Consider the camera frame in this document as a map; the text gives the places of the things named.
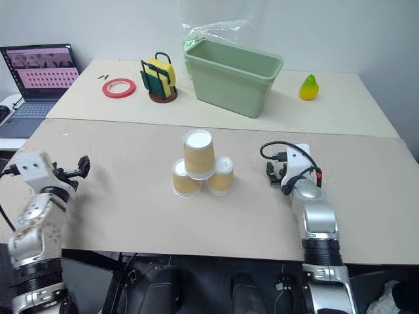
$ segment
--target black cable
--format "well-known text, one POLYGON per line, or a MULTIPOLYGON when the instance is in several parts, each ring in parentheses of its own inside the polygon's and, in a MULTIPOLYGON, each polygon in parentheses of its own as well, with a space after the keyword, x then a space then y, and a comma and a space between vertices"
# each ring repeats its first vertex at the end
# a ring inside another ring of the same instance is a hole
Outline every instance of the black cable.
POLYGON ((309 168, 307 168, 307 169, 305 169, 303 172, 301 172, 299 175, 297 175, 296 177, 294 177, 294 178, 298 178, 297 180, 295 180, 295 182, 294 182, 294 184, 299 180, 299 179, 301 179, 302 178, 302 176, 305 174, 305 173, 307 173, 307 172, 311 172, 311 171, 316 171, 316 179, 317 179, 317 186, 319 187, 319 188, 321 188, 321 178, 323 177, 323 173, 322 173, 322 171, 321 171, 321 169, 317 166, 317 164, 316 164, 316 162, 314 161, 314 159, 309 155, 309 154, 307 154, 306 153, 306 151, 304 150, 304 149, 302 149, 302 148, 300 148, 300 147, 298 147, 298 146, 296 146, 296 144, 293 144, 293 143, 290 143, 290 142, 285 142, 285 141, 273 141, 273 142, 269 142, 269 143, 266 143, 266 144, 264 144, 264 145, 262 145, 262 147, 261 147, 261 149, 260 149, 260 153, 261 153, 261 156, 263 157, 263 158, 265 158, 265 159, 270 159, 270 160, 279 160, 279 158, 277 157, 275 157, 275 155, 273 155, 273 156, 267 156, 267 155, 265 155, 264 153, 263 153, 263 150, 266 148, 266 147, 268 147, 268 146, 271 146, 271 145, 287 145, 287 146, 289 146, 289 147, 291 147, 291 148, 293 148, 293 149, 295 149, 295 150, 297 150, 297 151, 299 151, 305 158, 307 158, 308 159, 308 161, 309 162, 311 162, 311 164, 313 165, 313 167, 309 167, 309 168))
POLYGON ((126 299, 125 299, 125 314, 127 314, 127 310, 128 310, 128 283, 126 282, 126 272, 127 272, 127 270, 128 270, 128 267, 130 266, 130 263, 131 263, 131 261, 132 261, 132 259, 134 258, 134 257, 136 257, 137 256, 137 254, 138 253, 134 253, 134 255, 132 255, 131 257, 130 257, 130 259, 126 262, 126 264, 125 264, 125 270, 124 270, 124 276, 125 276, 125 289, 126 289, 126 291, 125 291, 125 293, 126 293, 126 299))
POLYGON ((285 195, 290 195, 290 193, 293 191, 294 186, 296 185, 298 180, 304 179, 304 175, 307 172, 312 172, 313 170, 316 170, 316 173, 318 172, 319 168, 318 167, 309 167, 303 171, 300 172, 300 174, 296 175, 295 177, 292 177, 288 180, 287 184, 284 185, 283 187, 281 187, 282 192, 285 195))
POLYGON ((293 149, 299 151, 304 157, 306 157, 312 163, 312 165, 314 167, 317 167, 317 165, 316 165, 315 161, 313 160, 313 158, 309 154, 307 154, 304 149, 296 146, 296 144, 293 144, 293 143, 290 143, 290 142, 285 142, 285 141, 273 141, 273 142, 269 142, 269 143, 264 144, 261 147, 261 150, 260 150, 260 153, 261 153, 261 155, 262 155, 263 158, 275 160, 275 157, 274 156, 267 156, 267 155, 263 154, 263 150, 266 147, 271 146, 271 145, 287 145, 289 147, 292 147, 293 149))
MULTIPOLYGON (((5 174, 4 172, 0 173, 0 179, 1 179, 1 177, 2 177, 4 174, 5 174)), ((10 219, 8 218, 8 216, 6 215, 5 211, 4 211, 4 210, 3 210, 3 208, 1 207, 1 204, 0 204, 0 213, 1 213, 1 215, 3 216, 3 218, 5 219, 5 221, 7 222, 7 224, 9 225, 10 229, 11 229, 13 232, 14 232, 14 231, 16 231, 16 228, 13 226, 12 222, 10 221, 10 219)))
POLYGON ((13 110, 16 110, 16 105, 19 103, 19 101, 21 101, 23 99, 23 96, 20 96, 19 100, 16 103, 13 103, 13 110))

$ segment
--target green plastic bin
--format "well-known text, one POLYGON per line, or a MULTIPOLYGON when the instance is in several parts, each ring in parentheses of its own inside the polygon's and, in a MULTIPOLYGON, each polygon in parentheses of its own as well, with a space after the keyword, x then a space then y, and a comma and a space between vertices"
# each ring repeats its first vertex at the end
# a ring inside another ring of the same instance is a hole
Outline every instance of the green plastic bin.
POLYGON ((196 97, 257 118, 283 65, 281 56, 202 39, 185 51, 196 97))

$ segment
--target white wall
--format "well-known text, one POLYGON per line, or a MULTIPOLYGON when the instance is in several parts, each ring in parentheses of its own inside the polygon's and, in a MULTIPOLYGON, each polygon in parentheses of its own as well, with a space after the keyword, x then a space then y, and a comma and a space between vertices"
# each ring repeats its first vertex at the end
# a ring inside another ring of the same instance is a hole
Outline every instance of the white wall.
MULTIPOLYGON (((259 48, 283 55, 284 69, 359 73, 419 158, 419 1, 259 2, 259 48)), ((180 23, 175 0, 0 0, 0 45, 69 42, 82 67, 156 50, 182 58, 180 23)), ((0 61, 0 98, 16 91, 0 61)))

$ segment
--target laptop screen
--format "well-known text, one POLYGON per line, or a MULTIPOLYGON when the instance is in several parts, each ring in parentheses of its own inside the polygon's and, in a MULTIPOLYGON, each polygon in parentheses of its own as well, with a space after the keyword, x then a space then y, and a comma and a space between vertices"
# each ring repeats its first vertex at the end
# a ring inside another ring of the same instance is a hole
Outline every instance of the laptop screen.
POLYGON ((69 44, 1 48, 24 98, 59 98, 79 77, 69 44))

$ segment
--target laptop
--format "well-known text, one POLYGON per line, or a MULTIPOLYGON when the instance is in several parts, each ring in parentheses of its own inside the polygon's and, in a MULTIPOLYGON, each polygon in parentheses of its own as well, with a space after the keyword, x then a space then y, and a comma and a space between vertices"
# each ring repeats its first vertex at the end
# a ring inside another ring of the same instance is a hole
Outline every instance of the laptop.
POLYGON ((0 126, 0 138, 27 139, 79 77, 70 44, 0 47, 24 102, 0 126))

